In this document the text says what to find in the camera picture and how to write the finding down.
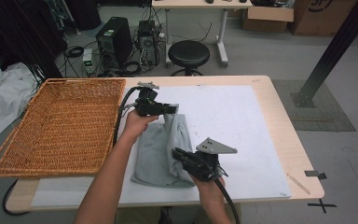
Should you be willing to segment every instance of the black cable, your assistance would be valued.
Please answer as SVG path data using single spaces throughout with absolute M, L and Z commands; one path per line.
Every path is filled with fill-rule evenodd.
M 129 71 L 128 67 L 136 65 L 136 69 L 134 71 Z M 142 71 L 141 65 L 138 62 L 129 62 L 123 64 L 121 71 L 116 71 L 115 73 L 120 76 L 134 76 Z
M 68 48 L 67 51 L 64 52 L 63 57 L 66 60 L 66 62 L 69 63 L 69 65 L 72 67 L 72 70 L 74 70 L 77 77 L 80 77 L 78 73 L 76 72 L 74 66 L 72 65 L 71 61 L 69 61 L 69 58 L 78 58 L 82 56 L 84 53 L 84 48 L 79 46 L 72 46 Z
M 10 187 L 8 188 L 7 192 L 5 193 L 5 196 L 4 196 L 4 199 L 2 200 L 2 209 L 4 210 L 4 212 L 10 216 L 22 216 L 22 215 L 25 215 L 29 212 L 21 212 L 21 213 L 12 213 L 10 212 L 7 207 L 6 207 L 6 203 L 7 203 L 7 198 L 8 198 L 8 195 L 10 194 L 10 192 L 13 190 L 14 186 L 16 185 L 17 181 L 19 179 L 17 179 L 16 181 L 14 181 L 13 184 L 10 185 Z
M 158 15 L 157 15 L 157 14 L 161 11 L 161 9 L 159 9 L 159 10 L 156 12 L 156 10 L 153 8 L 153 11 L 155 12 L 155 15 L 154 15 L 153 17 L 156 17 L 156 18 L 157 18 L 158 26 L 161 26 L 161 22 L 159 22 Z
M 131 94 L 135 92 L 136 90 L 140 90 L 140 87 L 132 87 L 124 96 L 123 101 L 121 102 L 120 107 L 118 108 L 118 115 L 117 115 L 117 121 L 116 121 L 116 129 L 115 134 L 113 136 L 113 142 L 116 144 L 117 141 L 117 135 L 118 135 L 118 128 L 120 127 L 121 122 L 121 116 L 123 115 L 124 106 L 126 106 L 127 100 L 130 98 Z
M 208 32 L 206 33 L 205 37 L 203 37 L 201 40 L 199 40 L 199 42 L 203 41 L 204 39 L 206 39 L 206 37 L 208 36 L 209 32 L 211 31 L 211 27 L 212 27 L 212 23 L 209 25 L 209 29 Z
M 91 46 L 92 46 L 92 45 L 94 45 L 95 43 L 97 43 L 96 40 L 95 40 L 95 41 L 92 41 L 92 42 L 89 42 L 88 44 L 86 44 L 86 45 L 83 47 L 83 49 L 85 49 L 88 45 L 91 45 Z M 60 70 L 60 72 L 62 72 L 61 69 L 62 69 L 64 66 L 66 66 L 65 63 L 66 63 L 66 62 L 63 62 L 62 65 L 58 68 L 58 69 Z
M 92 55 L 95 55 L 95 56 L 97 56 L 97 55 L 100 55 L 100 54 L 98 54 L 98 53 L 94 53 L 95 51 L 97 51 L 98 49 L 95 49 L 95 50 L 93 50 L 92 51 Z M 75 64 L 77 61 L 79 61 L 80 59 L 82 59 L 81 57 L 78 57 L 76 60 L 74 60 L 73 62 L 72 62 L 72 64 Z M 61 70 L 61 68 L 64 66 L 65 64 L 63 64 L 59 69 L 60 69 L 60 73 L 62 73 L 64 70 Z
M 235 223 L 241 224 L 240 219 L 238 218 L 237 209 L 235 209 L 235 206 L 234 206 L 234 202 L 232 202 L 232 200 L 229 197 L 229 195 L 228 195 L 225 187 L 223 186 L 222 182 L 220 182 L 219 178 L 216 178 L 214 180 L 214 183 L 216 183 L 217 187 L 220 189 L 220 191 L 222 191 L 223 196 L 225 196 L 225 198 L 226 198 L 226 200 L 228 202 L 228 205 L 231 207 L 232 213 L 233 213 L 234 218 L 235 218 Z

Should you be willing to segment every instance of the round stool seat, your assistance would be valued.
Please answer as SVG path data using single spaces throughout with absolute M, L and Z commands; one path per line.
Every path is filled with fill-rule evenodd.
M 209 50 L 205 45 L 192 40 L 177 42 L 168 51 L 170 60 L 185 68 L 199 67 L 208 62 L 209 56 Z

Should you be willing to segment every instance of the desk leg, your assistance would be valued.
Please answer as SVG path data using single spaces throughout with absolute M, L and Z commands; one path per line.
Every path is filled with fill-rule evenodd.
M 165 9 L 165 33 L 167 33 L 167 38 L 165 40 L 165 65 L 171 66 L 172 62 L 170 60 L 170 58 L 168 57 L 168 50 L 170 50 L 170 47 L 172 45 L 172 36 L 171 36 L 171 32 L 170 32 L 170 10 L 167 8 Z
M 226 20 L 227 20 L 227 9 L 223 9 L 222 23 L 220 24 L 219 35 L 216 37 L 216 39 L 217 39 L 217 48 L 219 49 L 219 54 L 220 54 L 220 60 L 224 66 L 228 66 L 228 57 L 226 54 L 225 44 L 223 43 L 223 37 L 225 35 L 225 29 L 226 29 Z

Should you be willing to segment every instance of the computer tower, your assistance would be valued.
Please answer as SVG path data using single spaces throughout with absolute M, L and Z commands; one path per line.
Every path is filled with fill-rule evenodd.
M 112 17 L 95 36 L 104 67 L 122 68 L 132 52 L 129 22 Z
M 139 21 L 138 42 L 141 50 L 141 63 L 157 65 L 157 34 L 154 21 Z

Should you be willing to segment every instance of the wicker basket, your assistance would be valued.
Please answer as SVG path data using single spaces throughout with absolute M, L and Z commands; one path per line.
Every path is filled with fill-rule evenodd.
M 112 148 L 122 78 L 48 79 L 0 147 L 0 176 L 92 175 Z

